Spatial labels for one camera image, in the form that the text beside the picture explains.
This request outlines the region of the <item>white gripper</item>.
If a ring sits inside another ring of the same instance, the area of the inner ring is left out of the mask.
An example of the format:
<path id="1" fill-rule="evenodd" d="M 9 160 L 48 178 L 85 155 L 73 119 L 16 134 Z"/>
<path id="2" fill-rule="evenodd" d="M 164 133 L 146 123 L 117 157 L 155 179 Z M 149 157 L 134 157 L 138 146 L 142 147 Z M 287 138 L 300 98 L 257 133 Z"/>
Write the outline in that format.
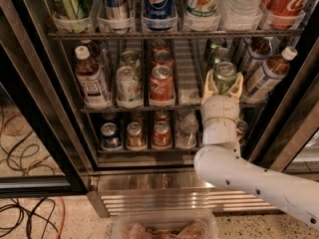
<path id="1" fill-rule="evenodd" d="M 201 105 L 201 118 L 203 121 L 210 119 L 237 120 L 239 118 L 239 100 L 242 94 L 243 76 L 236 75 L 235 83 L 227 91 L 227 96 L 218 95 L 213 71 L 206 74 Z"/>

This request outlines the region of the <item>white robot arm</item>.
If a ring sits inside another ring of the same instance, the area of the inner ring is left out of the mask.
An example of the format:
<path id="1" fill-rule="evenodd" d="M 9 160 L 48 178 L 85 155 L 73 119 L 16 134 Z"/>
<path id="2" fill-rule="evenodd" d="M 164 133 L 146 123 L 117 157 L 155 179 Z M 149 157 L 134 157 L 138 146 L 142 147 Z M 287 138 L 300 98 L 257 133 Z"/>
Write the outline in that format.
<path id="1" fill-rule="evenodd" d="M 216 187 L 252 194 L 318 230 L 318 182 L 265 169 L 241 157 L 237 122 L 242 83 L 238 73 L 221 95 L 213 73 L 206 75 L 200 106 L 202 148 L 194 157 L 195 172 Z"/>

